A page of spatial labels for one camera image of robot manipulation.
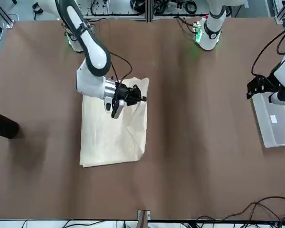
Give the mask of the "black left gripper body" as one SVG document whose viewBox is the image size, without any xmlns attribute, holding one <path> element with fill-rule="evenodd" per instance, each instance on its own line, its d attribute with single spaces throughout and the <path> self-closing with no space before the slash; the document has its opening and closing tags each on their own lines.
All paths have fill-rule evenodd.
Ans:
<svg viewBox="0 0 285 228">
<path fill-rule="evenodd" d="M 261 92 L 277 92 L 280 87 L 280 82 L 275 76 L 268 76 L 268 77 L 261 77 L 262 78 L 262 85 L 261 85 Z"/>
</svg>

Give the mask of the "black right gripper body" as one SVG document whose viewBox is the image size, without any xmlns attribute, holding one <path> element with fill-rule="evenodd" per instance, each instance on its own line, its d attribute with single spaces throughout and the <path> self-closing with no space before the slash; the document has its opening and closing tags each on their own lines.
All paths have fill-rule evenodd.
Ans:
<svg viewBox="0 0 285 228">
<path fill-rule="evenodd" d="M 127 106 L 133 105 L 132 93 L 133 89 L 131 87 L 127 87 L 123 83 L 115 82 L 115 94 L 113 97 L 113 105 L 118 100 L 124 100 Z"/>
</svg>

